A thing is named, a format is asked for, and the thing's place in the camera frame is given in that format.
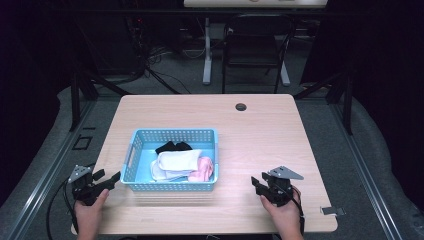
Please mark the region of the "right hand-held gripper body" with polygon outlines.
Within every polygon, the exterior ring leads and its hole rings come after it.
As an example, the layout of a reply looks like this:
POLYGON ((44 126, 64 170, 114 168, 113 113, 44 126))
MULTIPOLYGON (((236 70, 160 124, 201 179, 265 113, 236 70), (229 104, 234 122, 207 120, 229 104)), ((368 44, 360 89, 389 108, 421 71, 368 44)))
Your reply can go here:
POLYGON ((291 180, 303 180, 304 177, 286 166, 276 167, 266 172, 270 175, 265 197, 277 207, 287 204, 293 199, 293 186, 291 180))

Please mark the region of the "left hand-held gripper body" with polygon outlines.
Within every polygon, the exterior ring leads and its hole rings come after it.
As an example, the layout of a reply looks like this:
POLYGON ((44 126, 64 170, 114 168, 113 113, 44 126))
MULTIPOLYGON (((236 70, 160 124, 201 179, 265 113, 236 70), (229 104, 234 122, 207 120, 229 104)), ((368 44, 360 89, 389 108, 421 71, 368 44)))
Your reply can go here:
POLYGON ((102 192, 92 178, 93 169, 90 166, 76 165, 68 178, 72 187, 73 198, 91 206, 102 192))

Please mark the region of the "person's left hand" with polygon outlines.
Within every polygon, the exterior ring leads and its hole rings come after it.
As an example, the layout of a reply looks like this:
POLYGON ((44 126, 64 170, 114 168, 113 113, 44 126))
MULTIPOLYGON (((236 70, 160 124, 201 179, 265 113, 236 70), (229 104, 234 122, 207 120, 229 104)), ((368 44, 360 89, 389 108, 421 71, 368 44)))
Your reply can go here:
POLYGON ((97 197, 95 203, 91 206, 85 205, 81 201, 77 201, 74 210, 78 224, 78 234, 80 233, 97 233, 102 221, 102 208, 109 196, 109 190, 103 190, 97 197))

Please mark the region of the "person's right hand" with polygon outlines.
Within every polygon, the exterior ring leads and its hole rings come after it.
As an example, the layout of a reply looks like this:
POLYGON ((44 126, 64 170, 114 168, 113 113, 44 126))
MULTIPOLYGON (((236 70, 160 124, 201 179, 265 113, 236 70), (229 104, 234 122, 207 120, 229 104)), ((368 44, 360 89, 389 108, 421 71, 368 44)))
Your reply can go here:
POLYGON ((284 232, 300 231, 300 210, 293 201, 288 202, 284 206, 274 206, 265 196, 260 196, 263 207, 270 214, 272 221, 279 234, 284 232))

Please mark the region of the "blue plastic basket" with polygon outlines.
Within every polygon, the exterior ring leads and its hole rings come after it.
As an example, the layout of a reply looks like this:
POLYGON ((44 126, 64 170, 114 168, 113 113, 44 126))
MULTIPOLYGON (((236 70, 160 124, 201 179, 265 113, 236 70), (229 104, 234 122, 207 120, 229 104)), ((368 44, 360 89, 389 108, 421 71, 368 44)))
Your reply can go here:
POLYGON ((131 138, 120 181, 134 192, 212 191, 219 177, 218 133, 213 128, 140 128, 131 138), (153 178, 151 164, 157 159, 156 150, 167 145, 186 143, 201 150, 200 157, 212 161, 212 174, 207 181, 189 182, 186 176, 173 180, 153 178))

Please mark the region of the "white grey-trimmed sock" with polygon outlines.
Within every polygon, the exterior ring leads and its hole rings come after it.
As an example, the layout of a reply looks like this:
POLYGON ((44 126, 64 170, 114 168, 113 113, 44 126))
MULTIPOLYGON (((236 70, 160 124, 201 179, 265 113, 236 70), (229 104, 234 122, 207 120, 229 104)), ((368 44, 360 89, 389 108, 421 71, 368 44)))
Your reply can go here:
POLYGON ((188 177, 189 174, 191 173, 190 170, 183 170, 183 171, 163 170, 159 167, 159 164, 156 160, 154 160, 150 164, 150 170, 151 170, 152 178, 155 181, 164 181, 164 182, 169 182, 179 178, 188 177))

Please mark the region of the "pink sock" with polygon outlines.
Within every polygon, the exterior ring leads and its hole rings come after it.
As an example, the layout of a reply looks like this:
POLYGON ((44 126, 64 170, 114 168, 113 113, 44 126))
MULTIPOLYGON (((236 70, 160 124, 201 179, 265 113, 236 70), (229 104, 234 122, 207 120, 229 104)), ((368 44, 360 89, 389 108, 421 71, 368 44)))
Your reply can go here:
POLYGON ((188 175, 189 182, 207 182, 213 173, 212 160, 205 156, 198 159, 198 169, 188 175))

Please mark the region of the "black sock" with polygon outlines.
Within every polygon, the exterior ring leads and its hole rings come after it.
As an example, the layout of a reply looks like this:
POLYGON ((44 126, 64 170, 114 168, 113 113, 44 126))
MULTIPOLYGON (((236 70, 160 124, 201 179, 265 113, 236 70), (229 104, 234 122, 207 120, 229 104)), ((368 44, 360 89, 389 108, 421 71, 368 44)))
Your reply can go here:
POLYGON ((168 141, 164 145, 157 148, 155 152, 157 154, 160 154, 162 152, 167 152, 167 151, 187 151, 191 149, 192 147, 185 142, 174 143, 172 141, 168 141))

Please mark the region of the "black folding chair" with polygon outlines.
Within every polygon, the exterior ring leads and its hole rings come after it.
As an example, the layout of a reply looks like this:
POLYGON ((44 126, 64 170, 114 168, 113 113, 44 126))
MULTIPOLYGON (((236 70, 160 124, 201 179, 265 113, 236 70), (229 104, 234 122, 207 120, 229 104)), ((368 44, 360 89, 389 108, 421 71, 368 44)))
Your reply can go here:
POLYGON ((294 20, 284 14, 238 14, 224 26, 221 92, 226 92, 228 68, 277 70, 273 92, 282 80, 281 70, 289 41, 295 32, 294 20))

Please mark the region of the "white desk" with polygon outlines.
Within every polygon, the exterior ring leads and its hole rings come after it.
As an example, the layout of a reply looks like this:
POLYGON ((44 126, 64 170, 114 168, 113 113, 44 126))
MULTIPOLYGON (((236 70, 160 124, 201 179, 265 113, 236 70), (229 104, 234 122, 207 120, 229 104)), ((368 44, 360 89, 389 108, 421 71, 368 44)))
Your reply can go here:
MULTIPOLYGON (((192 9, 319 9, 326 7, 328 0, 184 0, 184 7, 192 9)), ((203 84, 211 83, 212 53, 210 38, 210 21, 205 17, 205 62, 203 71, 203 84)))

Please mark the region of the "aluminium floor rail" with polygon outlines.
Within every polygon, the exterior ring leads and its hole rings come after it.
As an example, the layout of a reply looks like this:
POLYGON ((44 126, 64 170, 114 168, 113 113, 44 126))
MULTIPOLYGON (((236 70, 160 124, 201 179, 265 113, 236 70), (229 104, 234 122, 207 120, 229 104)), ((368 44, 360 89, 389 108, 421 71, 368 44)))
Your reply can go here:
POLYGON ((352 153, 353 163, 355 165, 359 179, 380 222, 383 232, 386 235, 387 240, 404 240, 393 219, 392 214, 387 207, 385 199, 381 195, 381 192, 368 169, 368 166, 354 136, 350 135, 343 125, 342 112, 340 108, 333 104, 330 104, 329 108, 352 153))
POLYGON ((62 104, 52 129, 15 189, 0 207, 0 240, 19 240, 26 234, 32 220, 60 172, 77 131, 95 106, 83 104, 80 121, 73 131, 69 104, 62 104))

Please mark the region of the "small metal bracket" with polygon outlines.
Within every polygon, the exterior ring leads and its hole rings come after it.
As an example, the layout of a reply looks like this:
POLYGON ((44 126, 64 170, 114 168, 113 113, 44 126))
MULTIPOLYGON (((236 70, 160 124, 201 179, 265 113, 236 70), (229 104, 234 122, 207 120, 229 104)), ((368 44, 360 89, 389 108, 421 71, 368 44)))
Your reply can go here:
POLYGON ((324 215, 333 215, 333 216, 344 216, 346 214, 345 210, 340 207, 334 207, 334 206, 330 206, 330 207, 322 207, 321 208, 321 212, 324 215))

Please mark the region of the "black metal frame stand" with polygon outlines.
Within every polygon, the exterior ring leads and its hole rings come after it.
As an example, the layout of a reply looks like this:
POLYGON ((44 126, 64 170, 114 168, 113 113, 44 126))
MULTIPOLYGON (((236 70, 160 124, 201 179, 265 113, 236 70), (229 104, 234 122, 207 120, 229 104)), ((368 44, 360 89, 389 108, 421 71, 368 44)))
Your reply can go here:
POLYGON ((342 111, 342 125, 349 135, 352 135, 351 128, 351 110, 353 101, 353 72, 351 70, 345 70, 333 74, 332 76, 314 83, 306 90, 301 91, 294 95, 296 100, 303 99, 308 95, 318 91, 320 88, 329 85, 330 90, 325 96, 325 100, 328 104, 337 104, 340 99, 343 99, 343 111, 342 111))
POLYGON ((129 95, 128 91, 121 89, 88 69, 77 70, 71 80, 71 131, 74 131, 81 121, 80 93, 88 101, 96 101, 98 99, 99 93, 95 88, 95 84, 100 84, 120 96, 129 95))

